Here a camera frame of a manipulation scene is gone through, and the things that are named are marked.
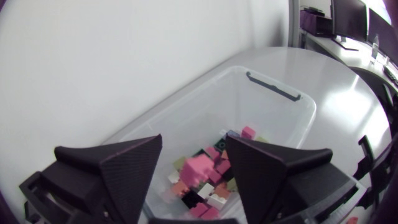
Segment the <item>white block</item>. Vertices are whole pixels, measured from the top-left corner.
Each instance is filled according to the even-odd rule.
[[[222,129],[220,131],[220,135],[223,136],[223,137],[226,135],[226,133],[227,133],[227,131],[225,129]]]
[[[169,175],[168,179],[172,184],[176,184],[180,180],[180,173],[178,173],[178,171],[174,171]]]
[[[214,190],[214,187],[211,186],[209,183],[207,183],[199,190],[198,195],[201,198],[206,199],[213,192],[213,190]]]
[[[210,196],[210,198],[207,200],[207,204],[217,208],[218,210],[221,210],[226,203],[226,199],[219,197],[217,194],[213,194]]]

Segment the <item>toy block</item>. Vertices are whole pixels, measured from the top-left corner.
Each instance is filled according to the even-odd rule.
[[[213,167],[214,162],[204,154],[189,158],[180,171],[180,180],[189,187],[197,187],[201,181],[208,180]]]
[[[358,222],[358,217],[351,217],[349,220],[346,222],[346,224],[356,224]]]
[[[200,156],[200,155],[202,155],[202,154],[204,154],[204,155],[208,156],[209,158],[211,158],[210,155],[207,154],[207,152],[206,152],[204,149],[200,149],[200,150],[199,150],[197,153],[195,153],[192,157]]]
[[[224,151],[225,150],[225,146],[226,146],[226,141],[224,139],[220,139],[215,145],[214,147],[216,149],[218,149],[219,151]]]
[[[250,140],[252,140],[252,139],[255,137],[255,135],[256,135],[256,132],[255,132],[253,129],[251,129],[251,128],[249,128],[248,126],[246,126],[246,127],[244,127],[243,130],[242,130],[242,135],[241,135],[241,137],[242,137],[242,138],[245,138],[245,139],[250,139]]]
[[[223,151],[222,155],[221,155],[222,159],[228,159],[228,155],[226,153],[226,150]]]
[[[229,192],[228,190],[222,188],[222,187],[217,187],[216,190],[214,191],[215,195],[228,199],[229,195],[231,194],[231,192]]]
[[[241,137],[240,134],[238,134],[238,133],[236,133],[235,131],[232,131],[232,130],[229,130],[229,131],[226,133],[226,135],[234,136],[234,137]]]
[[[220,159],[220,152],[218,152],[214,147],[209,146],[205,149],[205,151],[207,154],[209,154],[213,161],[217,162]]]
[[[231,167],[231,163],[228,160],[222,161],[216,168],[218,173],[224,174]]]
[[[258,136],[258,137],[256,138],[256,141],[268,143],[268,141],[265,140],[265,139],[263,139],[261,136]]]
[[[200,218],[203,220],[213,220],[218,217],[218,211],[216,208],[210,208]]]
[[[168,177],[169,181],[172,184],[176,184],[179,180],[180,180],[180,173],[178,173],[178,171],[174,171],[172,174],[170,174]]]
[[[172,187],[172,192],[175,195],[178,196],[183,196],[186,192],[189,191],[189,188],[187,185],[185,185],[181,180],[178,181],[173,187]]]
[[[222,129],[222,130],[220,131],[220,135],[223,137],[223,139],[225,139],[226,133],[228,133],[228,132],[227,132],[225,129]]]
[[[204,185],[198,192],[198,195],[203,198],[206,199],[210,196],[211,193],[213,193],[214,187],[211,186],[209,183],[207,183],[206,185]]]
[[[222,189],[226,189],[227,188],[227,184],[225,181],[222,181],[221,183],[219,183],[216,187],[217,188],[222,188]]]
[[[194,216],[199,218],[203,215],[209,208],[204,203],[197,203],[196,207],[190,209],[190,213]]]
[[[223,197],[219,197],[216,194],[211,195],[210,198],[207,200],[208,205],[211,205],[218,210],[221,210],[224,207],[225,203],[226,199]]]
[[[194,191],[189,191],[181,198],[182,202],[189,208],[196,207],[197,203],[204,202],[204,199],[201,198]]]
[[[181,158],[177,159],[175,162],[173,162],[173,166],[176,170],[180,170],[182,166],[184,166],[184,162],[187,158],[185,156],[182,156]]]
[[[213,170],[210,174],[209,174],[209,179],[214,183],[217,184],[218,181],[220,181],[221,179],[221,175],[219,173],[217,173],[217,171]]]
[[[229,168],[228,170],[225,171],[223,175],[221,175],[225,181],[230,181],[232,178],[234,178],[234,174],[232,172],[232,168]]]
[[[236,186],[236,180],[235,178],[232,178],[230,181],[228,181],[228,183],[226,184],[226,188],[229,191],[236,191],[238,188]]]

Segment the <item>pink toy block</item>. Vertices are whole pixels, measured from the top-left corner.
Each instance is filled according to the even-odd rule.
[[[220,179],[221,179],[221,175],[219,173],[217,173],[217,171],[213,170],[210,174],[209,174],[209,179],[211,181],[213,181],[213,183],[217,183]]]
[[[191,214],[194,217],[199,218],[201,215],[203,215],[209,208],[204,204],[204,203],[197,203],[196,207],[193,207],[190,209]]]
[[[203,220],[213,220],[218,216],[218,211],[216,208],[212,207],[211,209],[207,210],[207,212],[205,212],[201,218]]]
[[[216,170],[220,174],[224,174],[230,167],[231,167],[231,163],[227,160],[224,160],[221,162],[220,165],[217,166]]]
[[[220,159],[220,153],[214,147],[209,146],[205,149],[205,151],[207,154],[209,154],[213,161],[216,162]]]
[[[229,159],[229,158],[228,158],[228,155],[227,155],[227,153],[226,153],[226,150],[223,151],[223,154],[221,155],[221,158],[223,158],[223,159]]]
[[[187,159],[180,171],[180,180],[189,187],[196,187],[209,179],[214,162],[205,154]]]
[[[241,137],[245,138],[245,139],[253,139],[255,137],[255,135],[256,135],[256,132],[253,129],[246,126],[242,130]]]
[[[356,224],[357,222],[358,222],[358,217],[351,217],[349,218],[346,224]]]

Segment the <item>white table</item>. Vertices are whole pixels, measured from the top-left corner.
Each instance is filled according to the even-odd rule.
[[[332,163],[348,175],[355,173],[364,157],[358,141],[365,134],[376,157],[391,142],[386,115],[372,90],[336,60],[309,50],[272,47],[238,54],[210,73],[233,65],[256,70],[310,95],[317,112],[302,148],[332,149]],[[361,183],[370,186],[368,177]],[[355,208],[352,214],[365,223],[370,211]],[[146,223],[143,214],[140,223]]]
[[[387,58],[378,54],[376,63],[371,63],[372,47],[370,45],[347,38],[347,44],[354,46],[358,51],[345,50],[330,38],[315,37],[304,30],[300,31],[305,34],[306,47],[327,54],[350,68],[361,68],[373,75],[377,75],[388,82],[395,91],[398,91],[398,88],[382,71]],[[398,69],[393,64],[389,63],[387,68],[398,77]]]

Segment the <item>clear plastic bin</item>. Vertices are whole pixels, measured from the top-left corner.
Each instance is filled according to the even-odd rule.
[[[298,148],[312,125],[315,110],[314,100],[305,93],[248,68],[230,67],[190,83],[105,143],[162,134],[163,149],[144,211],[158,218],[194,219],[181,200],[165,199],[165,192],[172,186],[167,177],[174,171],[175,160],[212,146],[222,137],[221,130],[242,130],[245,126],[271,144]],[[246,223],[238,193],[230,196],[220,218]]]

